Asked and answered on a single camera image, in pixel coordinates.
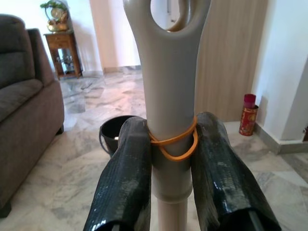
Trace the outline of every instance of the orange rubber band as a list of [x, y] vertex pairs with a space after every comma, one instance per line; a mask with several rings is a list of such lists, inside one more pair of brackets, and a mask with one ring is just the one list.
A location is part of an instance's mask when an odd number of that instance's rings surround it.
[[151, 145], [154, 145], [154, 146], [165, 146], [165, 145], [172, 144], [172, 143], [175, 143], [177, 141], [180, 141], [184, 137], [190, 135], [193, 132], [193, 130], [195, 129], [196, 125], [197, 125], [197, 117], [195, 116], [193, 118], [192, 125], [185, 132], [183, 132], [182, 134], [180, 134], [180, 135], [178, 135], [176, 137], [173, 137], [173, 138], [170, 138], [170, 139], [167, 139], [167, 140], [164, 140], [164, 141], [158, 141], [152, 135], [152, 133], [149, 131], [149, 135], [150, 135], [150, 138], [151, 138]]
[[[164, 140], [164, 141], [158, 141], [150, 132], [149, 132], [149, 135], [150, 135], [150, 138], [151, 138], [151, 144], [152, 145], [155, 145], [155, 146], [159, 146], [159, 149], [160, 151], [162, 152], [162, 154], [165, 156], [165, 158], [167, 158], [168, 160], [171, 160], [171, 161], [183, 161], [187, 158], [189, 158], [193, 152], [195, 151], [196, 147], [197, 147], [197, 144], [198, 144], [198, 133], [197, 133], [197, 129], [196, 129], [196, 124], [197, 124], [197, 117], [194, 117], [193, 119], [193, 124], [188, 128], [187, 131], [185, 131], [184, 133], [174, 137], [174, 138], [171, 138], [171, 139], [168, 139], [168, 140]], [[180, 156], [172, 156], [170, 155], [166, 149], [163, 147], [165, 145], [168, 145], [168, 144], [172, 144], [174, 142], [177, 142], [181, 139], [183, 139], [184, 137], [188, 136], [189, 134], [191, 134], [191, 132], [193, 131], [193, 144], [192, 146], [190, 147], [190, 149], [184, 153], [183, 155], [180, 155]]]

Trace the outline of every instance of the sofa cushion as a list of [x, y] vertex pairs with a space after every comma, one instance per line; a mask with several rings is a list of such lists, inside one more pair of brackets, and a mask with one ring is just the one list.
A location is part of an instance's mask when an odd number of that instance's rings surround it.
[[31, 42], [24, 22], [0, 14], [0, 89], [35, 78]]
[[37, 94], [42, 87], [41, 81], [31, 79], [0, 89], [0, 122]]

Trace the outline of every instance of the black bucket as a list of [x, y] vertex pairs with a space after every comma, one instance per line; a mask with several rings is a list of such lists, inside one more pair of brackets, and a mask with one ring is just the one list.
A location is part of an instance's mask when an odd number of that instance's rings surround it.
[[[118, 116], [106, 121], [101, 126], [99, 134], [100, 143], [102, 148], [110, 155], [110, 157], [112, 157], [117, 150], [118, 140], [116, 138], [120, 134], [122, 125], [131, 117], [134, 117], [134, 115]], [[106, 147], [103, 144], [102, 137], [106, 142]]]

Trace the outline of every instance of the wooden door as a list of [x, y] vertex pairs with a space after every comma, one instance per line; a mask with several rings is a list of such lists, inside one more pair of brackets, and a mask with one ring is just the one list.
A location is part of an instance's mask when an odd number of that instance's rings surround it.
[[268, 0], [212, 0], [200, 44], [195, 111], [239, 121], [250, 93]]

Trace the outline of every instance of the black plastic wrapping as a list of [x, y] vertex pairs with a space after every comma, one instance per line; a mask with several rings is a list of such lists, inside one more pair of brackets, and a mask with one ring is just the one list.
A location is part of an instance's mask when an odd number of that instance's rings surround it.
[[151, 153], [146, 120], [128, 119], [119, 147], [103, 170], [84, 231], [148, 231], [151, 215]]
[[198, 115], [199, 143], [192, 156], [192, 182], [201, 231], [280, 231], [253, 174], [230, 147], [223, 123]]

